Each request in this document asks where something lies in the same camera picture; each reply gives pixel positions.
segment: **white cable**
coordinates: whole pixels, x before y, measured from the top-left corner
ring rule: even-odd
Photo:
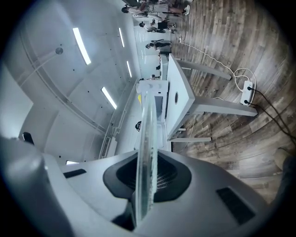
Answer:
[[[190,134],[190,137],[189,137],[189,138],[191,138],[191,135],[192,135],[192,133],[193,133],[193,128],[194,128],[194,124],[195,124],[195,117],[196,117],[196,114],[194,115],[194,121],[193,121],[192,131],[191,131],[191,134]],[[189,142],[187,142],[186,146],[185,146],[180,152],[178,152],[179,154],[180,154],[182,151],[184,151],[184,149],[187,147],[188,143],[189,143]]]
[[[222,62],[216,60],[215,58],[213,58],[213,57],[211,57],[210,55],[206,54],[205,52],[203,52],[203,51],[197,49],[196,47],[191,46],[191,45],[189,45],[189,44],[182,43],[182,42],[180,42],[180,41],[179,41],[179,43],[180,43],[180,44],[183,44],[183,45],[186,45],[186,46],[188,46],[188,47],[194,48],[194,49],[196,49],[197,51],[203,53],[204,55],[210,57],[211,59],[214,59],[217,63],[222,64],[225,68],[227,68],[227,69],[233,74],[233,76],[234,76],[234,81],[235,81],[235,84],[236,84],[236,87],[237,87],[241,92],[243,92],[243,90],[239,88],[239,86],[238,86],[238,84],[237,84],[237,82],[236,82],[236,78],[238,78],[238,77],[246,77],[246,78],[248,79],[248,81],[251,81],[251,80],[250,80],[249,77],[247,77],[247,76],[245,76],[245,75],[239,75],[239,76],[236,76],[235,73],[238,72],[238,71],[240,71],[240,70],[248,70],[249,72],[252,73],[252,76],[254,77],[254,80],[255,80],[255,87],[254,87],[254,89],[256,90],[256,88],[257,88],[257,80],[256,80],[256,77],[255,77],[254,73],[253,73],[251,70],[243,68],[243,69],[237,69],[235,72],[233,72],[229,67],[225,66]],[[252,96],[252,99],[251,99],[250,104],[252,104],[252,102],[253,102],[254,95],[255,95],[255,91],[253,91],[253,96]]]
[[[221,99],[221,100],[224,100],[224,99],[222,99],[222,98],[220,98],[220,97],[215,97],[214,99]]]

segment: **black rectangle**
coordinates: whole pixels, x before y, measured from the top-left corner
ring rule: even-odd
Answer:
[[[77,170],[73,170],[73,171],[69,171],[69,172],[66,172],[66,173],[63,173],[65,178],[68,179],[68,178],[72,178],[72,177],[75,177],[75,176],[78,176],[78,175],[81,175],[81,174],[84,174],[86,173],[86,171],[84,169],[77,169]]]
[[[25,131],[23,133],[23,138],[24,138],[25,142],[28,142],[28,143],[31,143],[32,145],[34,145],[33,138],[29,132]]]
[[[216,191],[238,224],[242,225],[252,219],[255,213],[229,188]]]

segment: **white ceiling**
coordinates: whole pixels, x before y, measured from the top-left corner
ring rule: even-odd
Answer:
[[[85,158],[84,150],[92,146],[88,143],[96,140],[90,136],[91,130],[104,137],[115,111],[101,88],[106,87],[119,106],[116,111],[121,112],[126,96],[129,96],[126,88],[132,88],[130,85],[140,78],[133,19],[130,14],[121,12],[123,6],[121,0],[39,1],[20,21],[4,61],[15,81],[34,103],[27,118],[30,122],[25,124],[31,132],[35,129],[35,137],[40,137],[37,143],[43,151],[58,151],[56,155],[63,152],[65,156],[68,153],[69,157],[67,149],[79,150],[79,144],[83,147],[79,156]],[[89,65],[85,64],[77,46],[73,34],[75,27],[79,28],[90,57]],[[63,48],[61,55],[55,53],[58,47]],[[32,73],[39,65],[42,65],[40,69]],[[72,137],[65,143],[74,130],[73,137],[86,138],[75,142]]]

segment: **person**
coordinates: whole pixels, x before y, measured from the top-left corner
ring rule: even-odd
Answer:
[[[146,49],[150,49],[151,47],[154,47],[155,50],[157,50],[157,48],[161,48],[161,47],[165,47],[165,46],[170,46],[172,43],[161,43],[161,41],[163,41],[163,39],[160,40],[152,40],[151,43],[146,45]]]
[[[190,13],[190,5],[187,5],[184,9],[170,7],[168,4],[152,4],[143,1],[141,6],[125,6],[121,9],[123,13],[140,14],[140,13],[158,13],[158,12],[171,12],[177,14],[184,14],[185,16]]]
[[[145,24],[143,21],[139,24],[140,27],[145,28],[147,31],[155,31],[155,30],[164,30],[164,29],[172,29],[173,27],[176,27],[176,23],[173,25],[169,24],[166,20],[163,20],[162,22],[156,23],[155,20],[153,20],[150,25]]]

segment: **black vent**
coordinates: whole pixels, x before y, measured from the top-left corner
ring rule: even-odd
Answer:
[[[86,171],[84,169],[80,168],[80,169],[69,171],[69,172],[66,172],[63,174],[64,174],[65,178],[68,179],[68,178],[72,178],[72,177],[75,177],[75,176],[78,176],[81,174],[85,174],[85,173],[86,173]]]
[[[219,189],[217,193],[238,224],[242,225],[255,216],[254,212],[229,187]]]
[[[177,169],[161,157],[157,159],[157,191],[166,188],[177,176]],[[133,191],[136,189],[137,159],[118,169],[117,178]]]

